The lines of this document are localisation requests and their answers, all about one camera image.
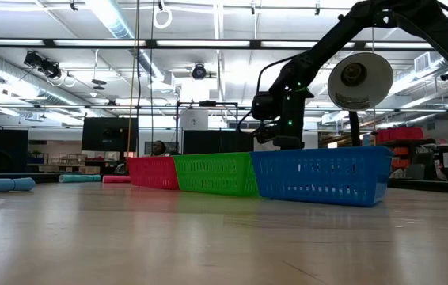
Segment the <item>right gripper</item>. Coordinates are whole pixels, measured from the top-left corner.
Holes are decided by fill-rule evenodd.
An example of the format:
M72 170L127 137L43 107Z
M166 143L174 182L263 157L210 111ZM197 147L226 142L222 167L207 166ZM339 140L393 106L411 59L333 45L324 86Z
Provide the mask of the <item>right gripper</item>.
M306 99L313 98L308 89L287 90L283 92L282 108L279 118L279 133L273 144L281 150L298 150L304 148L302 133Z

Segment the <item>red marker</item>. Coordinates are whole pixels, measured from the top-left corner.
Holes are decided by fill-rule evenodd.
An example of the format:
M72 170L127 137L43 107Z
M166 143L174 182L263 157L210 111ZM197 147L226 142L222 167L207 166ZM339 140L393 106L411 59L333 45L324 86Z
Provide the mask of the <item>red marker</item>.
M131 178L124 175L105 175L102 177L104 184L130 184Z

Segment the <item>blue plastic basket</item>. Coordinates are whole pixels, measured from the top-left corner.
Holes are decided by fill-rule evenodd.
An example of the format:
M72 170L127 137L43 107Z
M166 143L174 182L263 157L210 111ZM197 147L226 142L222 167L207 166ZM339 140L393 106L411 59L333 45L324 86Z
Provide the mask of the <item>blue plastic basket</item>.
M264 198L356 207L383 201L392 157L385 146L251 153Z

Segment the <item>black partition panel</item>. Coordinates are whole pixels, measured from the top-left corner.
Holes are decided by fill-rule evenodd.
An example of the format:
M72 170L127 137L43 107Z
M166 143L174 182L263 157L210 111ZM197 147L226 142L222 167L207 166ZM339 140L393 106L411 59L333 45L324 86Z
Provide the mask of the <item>black partition panel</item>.
M182 154L218 154L254 151L254 138L238 131L184 131Z

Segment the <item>green plastic basket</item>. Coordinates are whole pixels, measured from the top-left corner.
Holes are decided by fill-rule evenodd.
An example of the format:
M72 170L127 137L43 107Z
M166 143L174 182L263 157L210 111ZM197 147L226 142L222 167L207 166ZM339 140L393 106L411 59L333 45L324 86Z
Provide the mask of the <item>green plastic basket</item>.
M250 153L182 154L173 160L181 191L259 196Z

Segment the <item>shelf with red bins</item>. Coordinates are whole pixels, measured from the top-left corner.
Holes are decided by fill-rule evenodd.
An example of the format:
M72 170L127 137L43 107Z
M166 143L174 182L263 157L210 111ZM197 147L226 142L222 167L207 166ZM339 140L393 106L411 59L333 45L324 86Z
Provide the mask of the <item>shelf with red bins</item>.
M387 146L393 152L390 178L408 179L408 169L416 165L415 156L422 148L435 144L424 137L421 127L393 127L379 130L375 136L377 146Z

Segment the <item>person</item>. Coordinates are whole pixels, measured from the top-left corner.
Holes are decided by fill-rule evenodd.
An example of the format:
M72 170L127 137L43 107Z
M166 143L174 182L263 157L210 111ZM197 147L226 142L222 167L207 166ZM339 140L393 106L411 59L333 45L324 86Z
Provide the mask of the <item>person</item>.
M152 142L152 146L151 146L151 155L152 156L154 156L154 157L163 156L165 154L166 150L167 150L167 147L162 141L157 140L155 142Z

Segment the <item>red plastic basket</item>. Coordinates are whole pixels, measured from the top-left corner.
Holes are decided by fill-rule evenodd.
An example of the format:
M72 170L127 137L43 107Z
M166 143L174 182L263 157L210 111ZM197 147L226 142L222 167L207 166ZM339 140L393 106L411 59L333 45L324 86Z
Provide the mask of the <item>red plastic basket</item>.
M128 158L127 167L134 186L179 189L176 166L172 157Z

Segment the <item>black ceiling spotlights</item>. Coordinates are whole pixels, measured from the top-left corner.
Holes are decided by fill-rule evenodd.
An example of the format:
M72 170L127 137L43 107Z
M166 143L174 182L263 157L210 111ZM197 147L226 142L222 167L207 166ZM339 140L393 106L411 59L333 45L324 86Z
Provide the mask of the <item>black ceiling spotlights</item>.
M27 51L24 64L32 69L38 70L50 79L59 79L62 75L58 62L44 58L36 51Z

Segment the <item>black aluminium table frame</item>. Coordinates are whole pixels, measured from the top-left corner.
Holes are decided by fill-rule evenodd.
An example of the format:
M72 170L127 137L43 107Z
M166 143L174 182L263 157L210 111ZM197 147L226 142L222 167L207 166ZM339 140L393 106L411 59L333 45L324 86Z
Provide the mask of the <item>black aluminium table frame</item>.
M308 50L316 45L316 40L243 40L243 39L171 39L171 40L120 40L120 39L27 39L0 38L0 48L26 49L85 49L114 50ZM423 41L351 40L341 48L343 51L433 51L434 48ZM448 182L429 180L399 180L389 183L392 188L415 189L427 192L448 192Z

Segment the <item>black wall screen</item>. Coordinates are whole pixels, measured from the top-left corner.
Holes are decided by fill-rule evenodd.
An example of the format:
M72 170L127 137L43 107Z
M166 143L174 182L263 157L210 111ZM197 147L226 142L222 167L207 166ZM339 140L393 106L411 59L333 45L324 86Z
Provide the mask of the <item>black wall screen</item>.
M82 150L135 152L138 129L136 118L85 118L82 130Z

